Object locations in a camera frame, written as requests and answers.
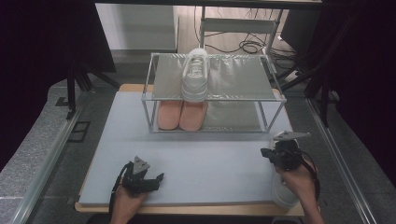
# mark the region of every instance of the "pink slipper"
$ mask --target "pink slipper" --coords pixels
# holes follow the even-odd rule
[[[158,110],[158,127],[164,130],[175,129],[180,121],[183,101],[161,101]]]
[[[189,132],[198,131],[204,122],[207,102],[191,103],[185,101],[181,110],[179,126]]]

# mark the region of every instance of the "person's left hand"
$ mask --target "person's left hand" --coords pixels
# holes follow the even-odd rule
[[[134,197],[125,187],[119,185],[116,191],[116,197],[113,205],[113,215],[111,217],[110,224],[127,223],[136,214],[137,210],[148,195],[148,193],[141,193]]]

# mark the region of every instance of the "sneaker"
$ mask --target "sneaker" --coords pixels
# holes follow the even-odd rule
[[[207,96],[208,54],[204,49],[193,49],[184,62],[181,95],[187,102],[199,103]]]

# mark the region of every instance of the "shelf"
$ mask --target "shelf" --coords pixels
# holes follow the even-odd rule
[[[148,126],[152,132],[184,132],[181,129],[162,131],[156,125],[159,101],[182,101],[181,79],[187,54],[153,53],[148,78],[142,94]],[[208,95],[204,124],[198,132],[268,133],[286,99],[276,96],[268,80],[274,76],[263,55],[211,54]],[[148,91],[149,80],[153,90]]]

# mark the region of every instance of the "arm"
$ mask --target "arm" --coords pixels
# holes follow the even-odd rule
[[[298,197],[304,210],[307,224],[324,224],[315,198],[315,184],[311,174],[300,165],[292,171],[284,171],[276,167],[276,171],[283,177],[288,188]]]
[[[128,223],[148,195],[148,193],[141,193],[137,197],[133,197],[126,188],[119,186],[116,191],[110,224]]]

